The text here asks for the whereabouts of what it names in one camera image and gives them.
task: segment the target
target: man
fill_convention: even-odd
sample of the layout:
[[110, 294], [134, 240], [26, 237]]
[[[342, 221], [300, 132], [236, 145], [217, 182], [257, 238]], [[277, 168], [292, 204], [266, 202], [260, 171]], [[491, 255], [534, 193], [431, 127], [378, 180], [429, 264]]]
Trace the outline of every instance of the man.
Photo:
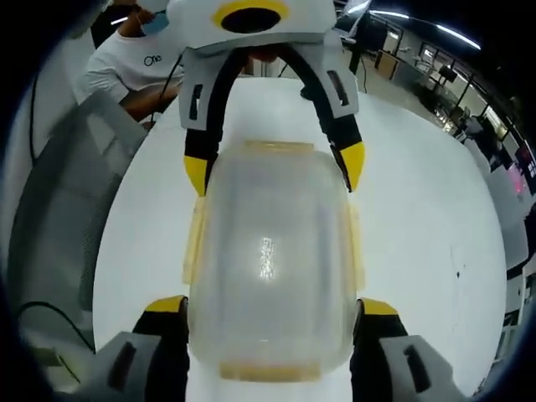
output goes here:
[[[151, 11], [140, 6], [143, 1]], [[177, 67], [162, 93], [181, 52], [173, 31], [167, 29], [167, 4], [168, 0], [134, 4], [127, 20], [95, 51], [86, 68], [87, 91], [104, 90], [136, 121], [164, 111], [177, 96], [183, 76]]]

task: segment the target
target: white table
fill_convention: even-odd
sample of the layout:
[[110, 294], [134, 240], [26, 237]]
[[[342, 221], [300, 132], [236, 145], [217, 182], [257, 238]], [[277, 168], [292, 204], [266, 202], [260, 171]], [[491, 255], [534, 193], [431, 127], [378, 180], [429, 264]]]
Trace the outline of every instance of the white table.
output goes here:
[[[222, 147], [243, 137], [313, 142], [326, 152], [298, 80], [248, 78], [231, 91]], [[441, 129], [372, 96], [360, 96], [366, 161], [357, 193], [366, 288], [359, 296], [398, 309], [453, 366], [472, 394], [487, 376], [503, 325], [501, 230], [471, 154]], [[188, 294], [181, 281], [196, 198], [183, 168], [178, 103], [134, 158], [106, 223], [95, 274], [95, 344], [132, 330], [154, 300]], [[351, 400], [348, 366], [315, 384], [220, 382], [207, 386], [192, 358], [188, 400]]]

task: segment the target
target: face mask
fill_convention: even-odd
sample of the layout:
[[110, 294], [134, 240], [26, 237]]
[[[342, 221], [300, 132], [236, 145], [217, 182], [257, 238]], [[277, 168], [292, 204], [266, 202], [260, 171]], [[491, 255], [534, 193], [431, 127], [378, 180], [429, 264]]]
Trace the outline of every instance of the face mask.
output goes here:
[[168, 16], [166, 11], [159, 11], [154, 14], [154, 19], [150, 23], [142, 25], [142, 32], [145, 35], [153, 35], [164, 30], [169, 25]]

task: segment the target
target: ceiling light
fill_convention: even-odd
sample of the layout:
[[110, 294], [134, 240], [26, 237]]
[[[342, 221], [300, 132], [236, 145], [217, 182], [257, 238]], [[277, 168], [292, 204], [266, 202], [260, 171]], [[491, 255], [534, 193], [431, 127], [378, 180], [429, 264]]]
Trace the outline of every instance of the ceiling light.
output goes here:
[[390, 17], [398, 17], [398, 18], [410, 19], [409, 15], [401, 14], [401, 13], [393, 13], [392, 11], [371, 10], [370, 13], [371, 14], [389, 15]]
[[112, 21], [111, 25], [117, 25], [118, 23], [122, 23], [122, 22], [126, 21], [127, 19], [128, 19], [128, 17], [119, 18], [116, 21]]
[[351, 13], [355, 13], [355, 12], [357, 12], [357, 11], [364, 10], [366, 7], [368, 7], [368, 5], [370, 4], [371, 1], [372, 1], [372, 0], [368, 0], [367, 2], [358, 4], [357, 6], [350, 8], [350, 9], [347, 11], [347, 14], [351, 14]]
[[480, 45], [479, 44], [477, 44], [476, 42], [473, 42], [472, 40], [466, 38], [461, 33], [458, 33], [456, 31], [453, 31], [452, 29], [446, 28], [443, 25], [439, 25], [438, 23], [436, 24], [436, 27], [438, 29], [440, 29], [441, 31], [443, 31], [443, 32], [447, 32], [448, 34], [450, 34], [450, 35], [452, 35], [452, 36], [454, 36], [454, 37], [456, 37], [456, 38], [458, 38], [460, 40], [463, 40], [466, 44], [470, 44], [473, 48], [480, 50]]

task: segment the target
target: transparent plastic box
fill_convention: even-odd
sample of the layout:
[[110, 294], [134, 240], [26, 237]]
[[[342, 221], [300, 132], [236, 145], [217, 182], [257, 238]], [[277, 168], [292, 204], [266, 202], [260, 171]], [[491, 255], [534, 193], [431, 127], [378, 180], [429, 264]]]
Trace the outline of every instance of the transparent plastic box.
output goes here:
[[356, 320], [348, 192], [331, 155], [251, 142], [214, 164], [188, 326], [223, 378], [318, 379], [348, 360]]

